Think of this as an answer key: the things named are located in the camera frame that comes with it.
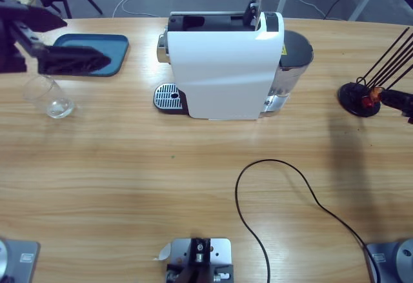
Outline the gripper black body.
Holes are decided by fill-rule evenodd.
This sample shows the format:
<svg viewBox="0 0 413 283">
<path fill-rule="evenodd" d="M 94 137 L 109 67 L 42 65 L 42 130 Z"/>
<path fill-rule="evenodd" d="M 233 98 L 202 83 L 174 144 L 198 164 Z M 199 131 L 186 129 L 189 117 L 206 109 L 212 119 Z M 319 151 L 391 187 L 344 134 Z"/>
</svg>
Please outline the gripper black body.
<svg viewBox="0 0 413 283">
<path fill-rule="evenodd" d="M 19 43 L 31 57 L 41 57 L 45 45 L 33 33 L 39 25 L 39 7 L 1 8 L 1 73 L 27 71 L 25 57 L 15 46 Z"/>
</svg>

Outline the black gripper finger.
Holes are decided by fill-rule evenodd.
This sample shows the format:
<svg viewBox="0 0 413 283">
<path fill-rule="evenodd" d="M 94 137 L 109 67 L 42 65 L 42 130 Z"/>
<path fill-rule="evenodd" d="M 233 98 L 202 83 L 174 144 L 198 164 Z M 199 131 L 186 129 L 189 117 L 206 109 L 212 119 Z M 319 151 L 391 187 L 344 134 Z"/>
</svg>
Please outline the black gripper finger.
<svg viewBox="0 0 413 283">
<path fill-rule="evenodd" d="M 37 58 L 42 75 L 87 75 L 111 63 L 111 59 L 89 46 L 46 46 Z"/>
<path fill-rule="evenodd" d="M 407 102 L 412 100 L 412 94 L 398 90 L 383 90 L 381 92 L 382 102 Z"/>
<path fill-rule="evenodd" d="M 18 0 L 1 0 L 1 20 L 22 22 L 35 32 L 49 32 L 68 25 L 45 8 L 26 5 Z"/>
<path fill-rule="evenodd" d="M 388 102 L 387 106 L 401 111 L 401 114 L 404 117 L 412 117 L 412 101 Z"/>
</svg>

